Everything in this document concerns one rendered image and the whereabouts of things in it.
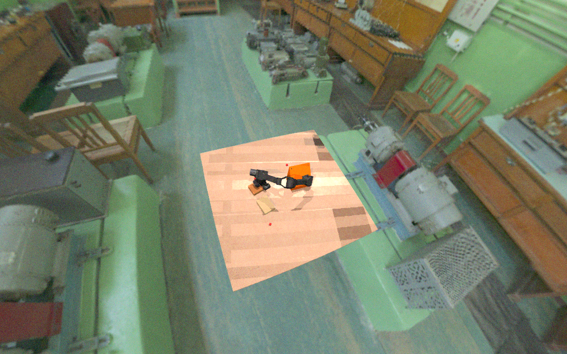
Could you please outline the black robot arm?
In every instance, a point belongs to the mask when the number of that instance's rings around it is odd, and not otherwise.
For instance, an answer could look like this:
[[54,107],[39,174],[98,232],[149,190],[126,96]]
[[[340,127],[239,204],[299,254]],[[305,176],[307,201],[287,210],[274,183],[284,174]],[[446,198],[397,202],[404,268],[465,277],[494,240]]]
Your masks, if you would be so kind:
[[304,175],[302,179],[294,179],[294,178],[287,178],[286,187],[281,184],[282,179],[285,178],[275,178],[274,176],[268,175],[268,171],[259,170],[259,169],[250,169],[250,176],[255,176],[256,179],[253,182],[255,187],[260,187],[261,181],[267,180],[275,183],[276,185],[280,185],[285,189],[292,189],[297,185],[306,185],[307,187],[312,186],[313,176]]

